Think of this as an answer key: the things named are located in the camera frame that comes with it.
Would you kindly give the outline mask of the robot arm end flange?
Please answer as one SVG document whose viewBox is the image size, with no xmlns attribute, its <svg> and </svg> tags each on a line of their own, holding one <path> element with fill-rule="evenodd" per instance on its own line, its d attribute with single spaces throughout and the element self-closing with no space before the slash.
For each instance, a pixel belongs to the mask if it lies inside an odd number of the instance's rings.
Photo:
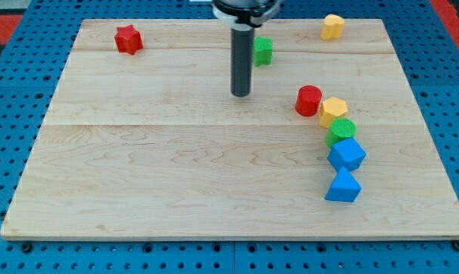
<svg viewBox="0 0 459 274">
<path fill-rule="evenodd" d="M 275 17 L 284 0 L 212 0 L 212 12 L 231 29 L 249 31 Z"/>
</svg>

